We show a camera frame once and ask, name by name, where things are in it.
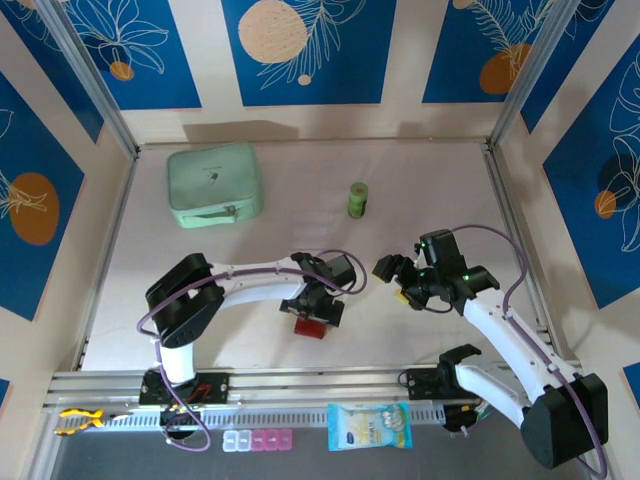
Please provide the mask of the aluminium table side rail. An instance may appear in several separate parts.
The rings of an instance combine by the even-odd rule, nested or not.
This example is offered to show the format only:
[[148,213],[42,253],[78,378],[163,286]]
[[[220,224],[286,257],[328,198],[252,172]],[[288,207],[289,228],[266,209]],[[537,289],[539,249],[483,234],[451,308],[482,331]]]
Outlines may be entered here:
[[518,288],[518,292],[521,290],[526,292],[528,302],[533,311],[533,314],[528,315],[527,318],[533,321],[542,339],[556,353],[570,364],[580,366],[579,360],[568,345],[563,329],[555,324],[554,315],[551,313],[546,301],[544,288],[536,271],[536,268],[539,267],[539,261],[535,255],[530,231],[519,199],[516,196],[515,187],[512,184],[504,155],[498,147],[492,147],[488,142],[485,142],[482,147],[487,172],[496,195],[506,232],[520,246],[526,260],[529,262],[528,273],[523,282],[523,287]]

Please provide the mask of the mint green zip pouch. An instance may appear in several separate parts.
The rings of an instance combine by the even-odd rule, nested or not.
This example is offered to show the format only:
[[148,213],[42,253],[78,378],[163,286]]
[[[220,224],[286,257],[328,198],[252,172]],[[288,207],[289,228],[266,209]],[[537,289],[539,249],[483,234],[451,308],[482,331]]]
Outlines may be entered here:
[[185,229],[238,223],[264,208],[259,162],[248,142],[171,154],[167,189],[173,217]]

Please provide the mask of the wide aluminium base rail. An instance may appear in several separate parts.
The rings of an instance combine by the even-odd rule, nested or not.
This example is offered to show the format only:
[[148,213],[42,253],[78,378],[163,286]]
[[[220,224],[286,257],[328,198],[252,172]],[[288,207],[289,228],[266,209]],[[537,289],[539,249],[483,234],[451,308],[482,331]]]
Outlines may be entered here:
[[[191,405],[322,406],[331,402],[405,401],[401,367],[345,367],[335,369],[205,369],[191,383],[177,389]],[[58,372],[49,384],[46,409],[100,405],[159,407],[171,402],[167,387],[155,370]]]

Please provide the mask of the red card holder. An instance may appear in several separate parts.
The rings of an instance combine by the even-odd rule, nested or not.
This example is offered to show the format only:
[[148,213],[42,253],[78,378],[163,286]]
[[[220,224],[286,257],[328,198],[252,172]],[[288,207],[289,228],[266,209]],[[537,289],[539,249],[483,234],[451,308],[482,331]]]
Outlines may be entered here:
[[294,326],[294,333],[299,336],[322,340],[327,333],[327,325],[315,320],[298,318]]

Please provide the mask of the aluminium frame post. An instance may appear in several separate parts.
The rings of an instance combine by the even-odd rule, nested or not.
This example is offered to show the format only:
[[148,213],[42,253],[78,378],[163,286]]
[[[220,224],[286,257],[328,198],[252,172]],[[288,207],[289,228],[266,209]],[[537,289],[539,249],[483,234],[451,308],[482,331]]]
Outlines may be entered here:
[[35,0],[37,10],[75,76],[111,128],[116,140],[135,161],[139,147],[91,55],[58,0]]
[[490,150],[494,150],[500,145],[511,125],[519,116],[522,107],[555,51],[565,28],[573,17],[579,2],[580,0],[553,1],[549,16],[541,25],[539,34],[506,97],[500,115],[487,139],[487,145]]

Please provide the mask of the yellow black pliers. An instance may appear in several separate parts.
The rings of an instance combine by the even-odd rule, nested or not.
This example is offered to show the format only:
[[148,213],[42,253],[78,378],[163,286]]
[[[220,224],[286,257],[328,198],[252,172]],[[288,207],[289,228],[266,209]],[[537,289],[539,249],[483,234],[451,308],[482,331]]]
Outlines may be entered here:
[[60,419],[77,418],[80,423],[72,428],[56,428],[54,433],[57,436],[71,436],[81,431],[97,428],[104,428],[109,421],[124,420],[132,416],[131,412],[106,413],[102,409],[87,410],[81,408],[69,408],[59,413]]

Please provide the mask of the white pink pill organizer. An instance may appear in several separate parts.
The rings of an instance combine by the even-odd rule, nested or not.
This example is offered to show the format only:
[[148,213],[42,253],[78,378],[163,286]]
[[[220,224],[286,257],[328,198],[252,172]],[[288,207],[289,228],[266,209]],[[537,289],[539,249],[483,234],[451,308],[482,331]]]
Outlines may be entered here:
[[227,430],[223,433],[225,453],[290,451],[293,432],[289,428]]

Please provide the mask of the blue wet wipes packet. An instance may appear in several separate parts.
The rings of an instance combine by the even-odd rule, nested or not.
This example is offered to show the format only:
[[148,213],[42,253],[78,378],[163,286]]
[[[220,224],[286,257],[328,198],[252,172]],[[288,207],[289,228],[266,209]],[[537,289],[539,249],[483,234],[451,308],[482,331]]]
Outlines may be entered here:
[[412,449],[413,438],[406,403],[328,405],[330,452],[377,447]]

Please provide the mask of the small green bottle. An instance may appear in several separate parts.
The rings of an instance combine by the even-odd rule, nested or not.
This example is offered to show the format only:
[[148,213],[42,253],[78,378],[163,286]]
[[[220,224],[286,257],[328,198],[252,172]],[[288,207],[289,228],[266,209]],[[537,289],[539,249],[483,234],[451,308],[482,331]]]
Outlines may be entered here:
[[362,218],[368,201],[368,186],[364,182],[355,182],[350,186],[347,213],[353,219]]

